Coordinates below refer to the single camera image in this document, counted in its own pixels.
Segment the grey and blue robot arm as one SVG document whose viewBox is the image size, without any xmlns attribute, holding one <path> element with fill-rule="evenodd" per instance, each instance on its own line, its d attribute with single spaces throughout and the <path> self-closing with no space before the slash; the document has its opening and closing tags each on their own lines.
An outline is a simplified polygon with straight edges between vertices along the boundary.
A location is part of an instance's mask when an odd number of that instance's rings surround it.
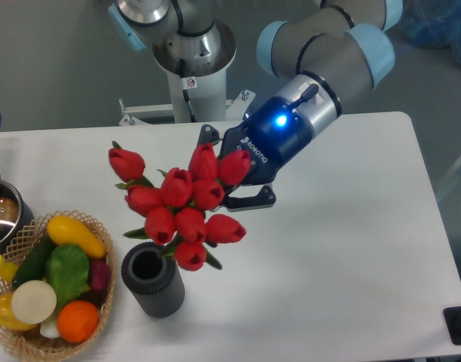
<svg viewBox="0 0 461 362">
<path fill-rule="evenodd" d="M 323 1 L 300 22 L 270 23 L 258 38 L 257 60 L 287 84 L 224 134 L 211 122 L 244 114 L 226 102 L 226 70 L 236 54 L 230 28 L 194 1 L 115 1 L 108 12 L 134 50 L 152 49 L 176 122 L 201 122 L 199 143 L 219 145 L 221 156 L 249 152 L 242 182 L 260 186 L 257 195 L 235 198 L 224 185 L 201 196 L 210 210 L 244 210 L 272 206 L 277 172 L 391 71 L 386 30 L 402 9 L 400 1 Z"/>
</svg>

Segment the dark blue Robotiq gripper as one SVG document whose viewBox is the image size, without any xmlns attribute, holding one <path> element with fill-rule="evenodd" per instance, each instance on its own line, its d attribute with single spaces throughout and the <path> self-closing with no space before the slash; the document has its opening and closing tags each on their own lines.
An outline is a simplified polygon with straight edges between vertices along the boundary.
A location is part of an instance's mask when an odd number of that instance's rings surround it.
<svg viewBox="0 0 461 362">
<path fill-rule="evenodd" d="M 272 182 L 277 172 L 312 140 L 310 121 L 297 112 L 298 106 L 309 104 L 309 101 L 288 103 L 282 97 L 272 97 L 249 118 L 224 133 L 220 154 L 226 156 L 238 149 L 248 150 L 255 165 L 250 167 L 241 184 L 261 186 L 258 193 L 247 196 L 234 196 L 238 189 L 232 189 L 215 210 L 240 212 L 274 206 L 276 195 L 272 186 L 265 183 Z M 197 145 L 215 146 L 219 142 L 220 132 L 210 124 L 203 124 Z"/>
</svg>

